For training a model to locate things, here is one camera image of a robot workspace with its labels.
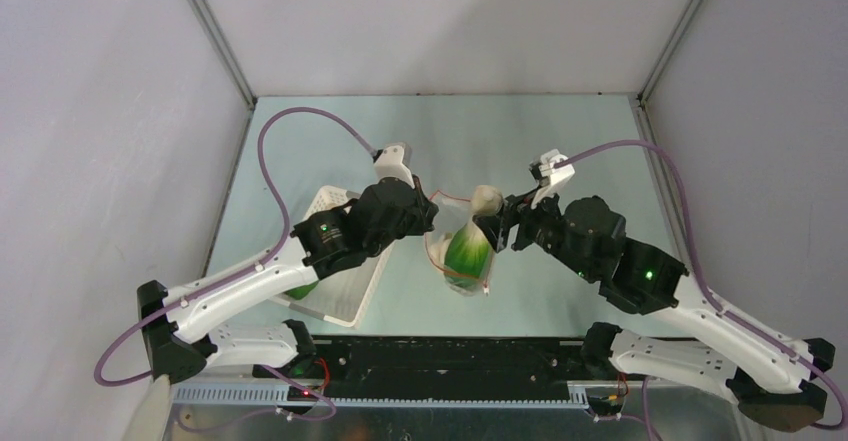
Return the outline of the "clear zip top bag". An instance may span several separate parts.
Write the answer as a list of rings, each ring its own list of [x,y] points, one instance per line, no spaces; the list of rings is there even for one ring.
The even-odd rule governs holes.
[[[464,296],[488,296],[496,252],[475,224],[474,216],[496,214],[504,204],[502,192],[491,185],[478,185],[470,198],[437,190],[430,200],[449,210],[459,210],[463,222],[455,230],[432,231],[425,237],[429,261],[453,291]]]

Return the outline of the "green bok choy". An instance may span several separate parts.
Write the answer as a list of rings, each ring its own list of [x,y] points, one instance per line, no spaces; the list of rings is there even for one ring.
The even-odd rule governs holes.
[[[501,191],[491,185],[478,185],[470,198],[467,222],[446,240],[442,255],[444,277],[462,294],[490,293],[489,276],[495,251],[474,224],[477,214],[494,214],[503,204]]]

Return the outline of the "green pepper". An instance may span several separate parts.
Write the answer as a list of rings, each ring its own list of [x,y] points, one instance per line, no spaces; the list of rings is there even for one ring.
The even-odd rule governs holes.
[[[304,286],[299,286],[297,288],[293,288],[293,289],[285,291],[284,295],[287,298],[290,298],[292,300],[302,300],[308,294],[310,294],[315,289],[315,287],[317,285],[318,285],[318,282],[314,282],[314,283],[304,285]]]

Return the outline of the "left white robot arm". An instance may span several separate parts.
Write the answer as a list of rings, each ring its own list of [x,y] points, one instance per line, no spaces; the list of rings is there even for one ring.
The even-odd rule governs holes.
[[[434,228],[437,206],[419,182],[385,178],[356,199],[296,224],[277,253],[256,255],[226,271],[167,288],[149,281],[137,290],[151,372],[176,384],[224,366],[267,365],[304,377],[316,348],[301,321],[239,327],[233,317],[285,291],[355,269],[394,241]]]

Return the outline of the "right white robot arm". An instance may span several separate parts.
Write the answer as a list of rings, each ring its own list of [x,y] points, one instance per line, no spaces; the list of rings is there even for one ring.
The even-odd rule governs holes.
[[[627,314],[667,323],[693,344],[662,341],[597,322],[581,363],[596,379],[613,373],[663,378],[718,397],[750,420],[794,433],[820,424],[827,404],[822,375],[835,349],[821,339],[790,340],[718,297],[704,295],[686,266],[629,238],[625,218],[597,197],[560,207],[556,197],[509,197],[475,224],[496,250],[540,247]]]

